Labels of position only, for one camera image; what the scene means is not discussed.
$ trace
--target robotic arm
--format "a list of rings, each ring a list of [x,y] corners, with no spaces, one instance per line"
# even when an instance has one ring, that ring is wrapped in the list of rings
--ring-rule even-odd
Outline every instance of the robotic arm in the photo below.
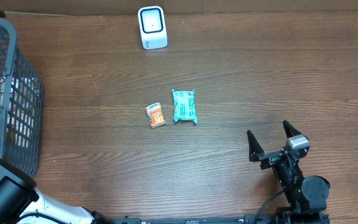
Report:
[[[289,207],[277,208],[273,215],[245,215],[233,218],[185,218],[140,220],[139,218],[108,219],[96,211],[83,207],[72,207],[43,195],[36,183],[21,170],[0,159],[0,223],[60,223],[60,224],[328,224],[326,209],[329,182],[319,176],[304,178],[299,160],[310,148],[309,139],[296,130],[288,121],[283,122],[287,142],[281,150],[269,154],[256,140],[251,131],[249,160],[260,162],[260,168],[272,168],[285,193]]]

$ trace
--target wood grain surface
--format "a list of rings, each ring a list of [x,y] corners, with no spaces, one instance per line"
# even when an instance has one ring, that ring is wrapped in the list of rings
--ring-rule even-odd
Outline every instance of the wood grain surface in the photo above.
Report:
[[[358,223],[358,12],[167,15],[150,51],[136,16],[10,21],[45,85],[45,194],[110,217],[255,213],[280,186],[246,131],[276,151],[287,119],[311,139],[304,175],[331,183],[326,213]],[[196,91],[197,125],[173,122],[172,88]],[[168,124],[151,129],[156,101]]]

